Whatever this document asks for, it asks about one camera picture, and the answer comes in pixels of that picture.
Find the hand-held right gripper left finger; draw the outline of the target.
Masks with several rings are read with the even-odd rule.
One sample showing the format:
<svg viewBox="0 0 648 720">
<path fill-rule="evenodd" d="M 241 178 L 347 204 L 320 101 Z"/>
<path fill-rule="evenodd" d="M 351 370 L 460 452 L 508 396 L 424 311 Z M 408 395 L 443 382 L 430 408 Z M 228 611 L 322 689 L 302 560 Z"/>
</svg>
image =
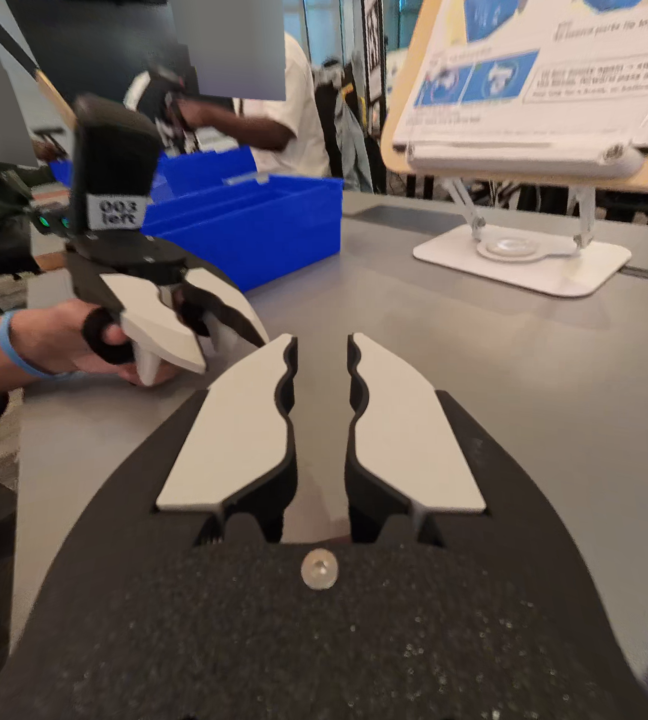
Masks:
<svg viewBox="0 0 648 720">
<path fill-rule="evenodd" d="M 297 370 L 297 338 L 283 333 L 216 379 L 156 508 L 210 513 L 221 527 L 233 515 L 249 514 L 267 542 L 280 543 L 298 484 L 290 418 Z"/>
</svg>

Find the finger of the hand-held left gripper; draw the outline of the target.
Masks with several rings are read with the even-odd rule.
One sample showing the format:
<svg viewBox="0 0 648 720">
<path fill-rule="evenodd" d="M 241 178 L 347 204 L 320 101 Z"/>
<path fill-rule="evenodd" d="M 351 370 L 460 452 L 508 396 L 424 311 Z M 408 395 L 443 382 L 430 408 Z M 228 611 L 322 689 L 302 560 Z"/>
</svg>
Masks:
<svg viewBox="0 0 648 720">
<path fill-rule="evenodd" d="M 233 348 L 239 339 L 255 348 L 269 335 L 239 289 L 203 267 L 189 269 L 178 288 L 178 315 L 213 348 Z"/>
<path fill-rule="evenodd" d="M 119 324 L 132 342 L 139 374 L 158 374 L 162 362 L 195 374 L 207 369 L 199 338 L 161 299 L 157 285 L 123 274 L 103 274 L 122 305 Z"/>
</svg>

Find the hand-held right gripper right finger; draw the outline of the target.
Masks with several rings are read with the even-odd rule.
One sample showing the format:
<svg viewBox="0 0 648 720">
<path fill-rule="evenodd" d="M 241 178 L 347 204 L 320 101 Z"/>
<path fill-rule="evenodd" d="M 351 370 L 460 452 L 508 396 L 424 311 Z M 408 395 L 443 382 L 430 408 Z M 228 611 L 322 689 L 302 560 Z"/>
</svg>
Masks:
<svg viewBox="0 0 648 720">
<path fill-rule="evenodd" d="M 409 519 L 418 536 L 432 516 L 484 514 L 484 496 L 432 383 L 361 332 L 348 336 L 347 369 L 352 542 L 374 543 L 393 516 Z"/>
</svg>

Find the person's left hand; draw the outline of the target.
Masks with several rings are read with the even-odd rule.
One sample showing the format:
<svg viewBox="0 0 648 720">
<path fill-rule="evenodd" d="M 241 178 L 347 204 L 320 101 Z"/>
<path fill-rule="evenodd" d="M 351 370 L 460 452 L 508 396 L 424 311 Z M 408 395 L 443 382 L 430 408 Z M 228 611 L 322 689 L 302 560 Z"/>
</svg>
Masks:
<svg viewBox="0 0 648 720">
<path fill-rule="evenodd" d="M 73 374 L 107 375 L 145 386 L 135 364 L 106 363 L 86 343 L 84 323 L 97 309 L 94 304 L 68 300 L 46 309 L 18 312 L 9 326 L 11 345 L 24 362 L 48 379 Z"/>
</svg>

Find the document stand with black board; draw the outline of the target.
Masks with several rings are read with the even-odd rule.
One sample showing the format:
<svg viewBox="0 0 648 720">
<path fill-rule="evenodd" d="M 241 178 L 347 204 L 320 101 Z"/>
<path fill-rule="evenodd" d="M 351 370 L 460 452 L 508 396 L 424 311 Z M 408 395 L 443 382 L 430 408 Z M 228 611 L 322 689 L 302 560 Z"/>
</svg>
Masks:
<svg viewBox="0 0 648 720">
<path fill-rule="evenodd" d="M 64 125 L 70 130 L 77 129 L 77 118 L 67 101 L 43 73 L 37 62 L 14 40 L 13 36 L 0 24 L 0 45 L 35 81 L 37 87 L 49 103 L 55 108 Z"/>
</svg>

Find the black device with green lights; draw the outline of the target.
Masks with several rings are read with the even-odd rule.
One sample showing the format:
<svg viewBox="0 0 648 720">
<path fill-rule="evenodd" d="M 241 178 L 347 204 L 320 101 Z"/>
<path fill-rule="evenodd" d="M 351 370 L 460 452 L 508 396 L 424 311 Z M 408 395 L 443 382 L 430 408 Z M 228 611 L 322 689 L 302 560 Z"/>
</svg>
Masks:
<svg viewBox="0 0 648 720">
<path fill-rule="evenodd" d="M 59 237 L 68 237 L 70 223 L 68 221 L 69 207 L 61 204 L 48 204 L 31 208 L 30 221 L 43 235 L 55 234 Z"/>
</svg>

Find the black display screen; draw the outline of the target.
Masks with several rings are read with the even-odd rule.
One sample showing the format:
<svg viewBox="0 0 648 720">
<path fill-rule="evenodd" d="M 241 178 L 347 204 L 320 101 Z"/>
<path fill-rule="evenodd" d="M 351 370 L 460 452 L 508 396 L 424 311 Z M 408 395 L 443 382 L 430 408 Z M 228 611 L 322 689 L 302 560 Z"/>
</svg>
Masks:
<svg viewBox="0 0 648 720">
<path fill-rule="evenodd" d="M 7 1 L 34 59 L 69 103 L 83 94 L 122 102 L 150 66 L 191 84 L 168 1 Z"/>
</svg>

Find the blue wristband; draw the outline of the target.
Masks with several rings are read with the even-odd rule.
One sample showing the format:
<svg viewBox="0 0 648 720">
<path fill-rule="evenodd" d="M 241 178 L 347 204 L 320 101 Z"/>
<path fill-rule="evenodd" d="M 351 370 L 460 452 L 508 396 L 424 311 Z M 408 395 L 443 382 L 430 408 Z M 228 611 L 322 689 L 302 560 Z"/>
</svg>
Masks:
<svg viewBox="0 0 648 720">
<path fill-rule="evenodd" d="M 9 310 L 0 317 L 0 350 L 5 357 L 18 369 L 23 371 L 28 377 L 37 381 L 49 381 L 54 379 L 63 379 L 73 376 L 75 372 L 49 373 L 44 372 L 36 366 L 31 365 L 24 359 L 12 344 L 12 322 L 13 319 L 22 312 L 22 310 Z"/>
</svg>

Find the hanging denim jacket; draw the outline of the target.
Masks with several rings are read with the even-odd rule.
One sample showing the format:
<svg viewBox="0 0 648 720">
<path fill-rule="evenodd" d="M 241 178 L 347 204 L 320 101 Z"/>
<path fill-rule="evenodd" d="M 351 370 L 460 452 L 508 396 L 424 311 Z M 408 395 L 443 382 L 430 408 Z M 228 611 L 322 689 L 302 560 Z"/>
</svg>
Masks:
<svg viewBox="0 0 648 720">
<path fill-rule="evenodd" d="M 374 193 L 361 104 L 351 64 L 328 58 L 312 71 L 330 173 L 350 191 Z"/>
</svg>

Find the hanging marker sign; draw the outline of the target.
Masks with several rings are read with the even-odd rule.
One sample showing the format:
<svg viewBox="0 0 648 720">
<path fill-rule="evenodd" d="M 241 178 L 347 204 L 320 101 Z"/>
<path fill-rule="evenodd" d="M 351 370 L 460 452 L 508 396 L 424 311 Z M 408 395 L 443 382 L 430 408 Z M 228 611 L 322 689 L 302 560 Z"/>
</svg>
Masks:
<svg viewBox="0 0 648 720">
<path fill-rule="evenodd" d="M 385 42 L 383 1 L 361 2 L 366 101 L 372 107 L 385 91 Z"/>
</svg>

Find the printed instruction sheet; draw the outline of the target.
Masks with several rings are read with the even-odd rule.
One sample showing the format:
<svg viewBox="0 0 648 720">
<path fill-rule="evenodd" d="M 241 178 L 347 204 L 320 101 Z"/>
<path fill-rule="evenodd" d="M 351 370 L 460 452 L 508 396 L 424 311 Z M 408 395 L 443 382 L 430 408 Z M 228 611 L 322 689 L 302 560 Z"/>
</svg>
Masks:
<svg viewBox="0 0 648 720">
<path fill-rule="evenodd" d="M 394 144 L 648 149 L 648 1 L 443 1 Z"/>
</svg>

